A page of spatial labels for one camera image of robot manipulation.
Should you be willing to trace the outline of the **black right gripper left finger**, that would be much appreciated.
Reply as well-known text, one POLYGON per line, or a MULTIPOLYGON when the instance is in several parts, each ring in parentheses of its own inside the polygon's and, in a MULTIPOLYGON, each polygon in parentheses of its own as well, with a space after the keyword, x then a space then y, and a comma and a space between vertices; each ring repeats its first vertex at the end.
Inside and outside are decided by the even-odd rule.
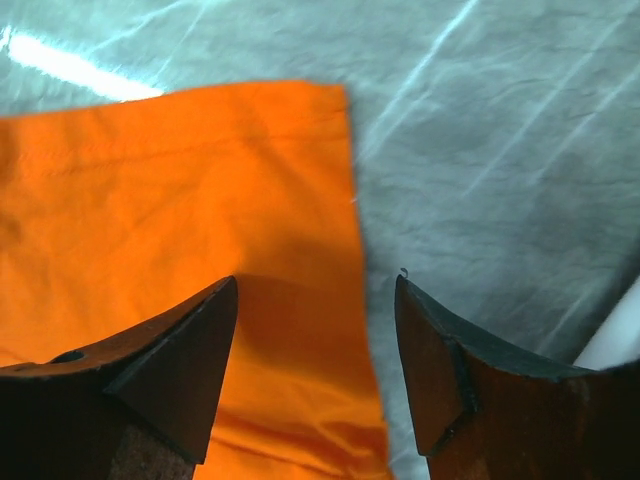
POLYGON ((47 363, 1 371, 5 479, 190 479, 206 458, 237 319, 226 277, 47 363))

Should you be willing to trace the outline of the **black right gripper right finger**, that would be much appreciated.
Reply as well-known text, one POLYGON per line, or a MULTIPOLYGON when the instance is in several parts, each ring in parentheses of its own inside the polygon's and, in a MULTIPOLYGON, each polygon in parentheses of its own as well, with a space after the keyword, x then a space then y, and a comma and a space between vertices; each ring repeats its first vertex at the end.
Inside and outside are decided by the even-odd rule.
POLYGON ((639 365, 601 371, 511 344, 405 277, 395 324, 417 450, 434 479, 635 479, 639 365))

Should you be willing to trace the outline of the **orange t-shirt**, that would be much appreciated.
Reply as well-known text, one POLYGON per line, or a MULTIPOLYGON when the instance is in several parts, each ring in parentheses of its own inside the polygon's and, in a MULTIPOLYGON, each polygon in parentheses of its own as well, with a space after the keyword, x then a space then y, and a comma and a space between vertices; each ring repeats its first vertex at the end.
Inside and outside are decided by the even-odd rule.
POLYGON ((200 479, 388 479, 348 98, 199 88, 1 122, 1 361, 44 362, 234 276, 200 479))

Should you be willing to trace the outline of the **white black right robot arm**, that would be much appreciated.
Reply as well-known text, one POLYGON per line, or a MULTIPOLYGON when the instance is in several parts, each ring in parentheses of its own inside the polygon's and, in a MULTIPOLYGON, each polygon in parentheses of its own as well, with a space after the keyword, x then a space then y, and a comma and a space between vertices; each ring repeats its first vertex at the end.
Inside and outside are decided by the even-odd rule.
MULTIPOLYGON (((192 478, 206 457, 237 311, 227 277, 110 338, 3 368, 2 477, 192 478)), ((637 288, 570 365, 460 318, 404 277, 395 321, 432 478, 638 477, 637 288)))

